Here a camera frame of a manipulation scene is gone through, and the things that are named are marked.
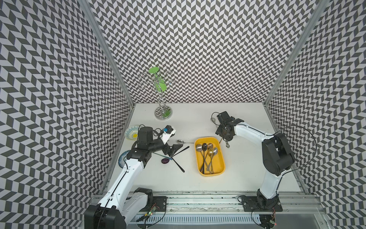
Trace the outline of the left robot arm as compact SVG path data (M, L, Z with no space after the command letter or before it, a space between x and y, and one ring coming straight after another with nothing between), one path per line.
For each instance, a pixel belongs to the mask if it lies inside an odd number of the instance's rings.
M84 213L86 229L125 229L135 215L151 207L153 192L151 189L138 188L128 197L137 176L145 169L152 153L162 151L173 156L182 147L181 144L168 145L168 140L176 130L167 125L153 138L152 127L142 127L131 150L122 160L123 170L97 205L90 205Z

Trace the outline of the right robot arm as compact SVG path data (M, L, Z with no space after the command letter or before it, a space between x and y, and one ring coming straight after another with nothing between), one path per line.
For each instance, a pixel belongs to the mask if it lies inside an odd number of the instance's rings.
M282 211L282 207L279 206L278 188L283 176L291 171L295 162L295 154L287 137L282 133L270 134L261 131L242 119L230 116L226 111L219 113L217 119L219 124L216 134L224 141L229 142L234 136L239 136L259 144L262 149L262 160L266 169L264 180L256 197L241 197L244 210Z

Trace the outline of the purple spoon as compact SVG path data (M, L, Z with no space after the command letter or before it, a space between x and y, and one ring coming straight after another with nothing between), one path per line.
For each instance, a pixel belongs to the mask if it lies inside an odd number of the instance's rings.
M175 161L175 159L174 158L172 158L172 157L167 157L167 159L169 159L169 160L172 160L178 167L179 167L179 169L183 172L183 173L185 173L185 170L178 164L178 162L176 162Z

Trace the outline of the yellow plastic storage box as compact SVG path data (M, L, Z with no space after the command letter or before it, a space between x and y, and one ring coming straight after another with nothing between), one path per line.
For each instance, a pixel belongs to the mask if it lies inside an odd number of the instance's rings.
M219 176L225 172L225 160L218 139L215 137L198 138L194 147L197 168L202 176Z

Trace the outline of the silver teaspoon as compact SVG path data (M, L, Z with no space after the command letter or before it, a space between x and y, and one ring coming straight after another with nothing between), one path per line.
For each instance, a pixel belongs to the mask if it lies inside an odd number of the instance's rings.
M203 160L203 154L202 154L202 145L201 144L197 144L196 145L196 151L201 153L202 156L202 160Z

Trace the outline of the ornate gold spoon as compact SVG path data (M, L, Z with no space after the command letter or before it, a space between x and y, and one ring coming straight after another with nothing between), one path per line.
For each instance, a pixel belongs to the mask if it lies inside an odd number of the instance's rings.
M208 164L208 166L207 166L206 169L207 169L207 171L210 172L210 174L213 174L212 160L213 160L213 157L214 157L214 151L211 150L208 154L209 154L209 157L210 157L210 162L209 162L209 164Z

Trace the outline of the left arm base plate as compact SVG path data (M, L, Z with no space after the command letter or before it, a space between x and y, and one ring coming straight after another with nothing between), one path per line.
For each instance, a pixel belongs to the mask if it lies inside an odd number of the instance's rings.
M165 212L167 205L167 196L154 196L148 200L147 205L141 209L141 212L148 212L152 208L156 208L154 212Z

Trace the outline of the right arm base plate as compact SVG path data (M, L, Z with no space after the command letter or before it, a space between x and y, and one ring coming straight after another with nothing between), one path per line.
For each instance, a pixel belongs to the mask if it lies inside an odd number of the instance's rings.
M239 196L239 202L242 204L245 212L259 211L259 212L282 212L283 208L279 197L266 199L262 196Z

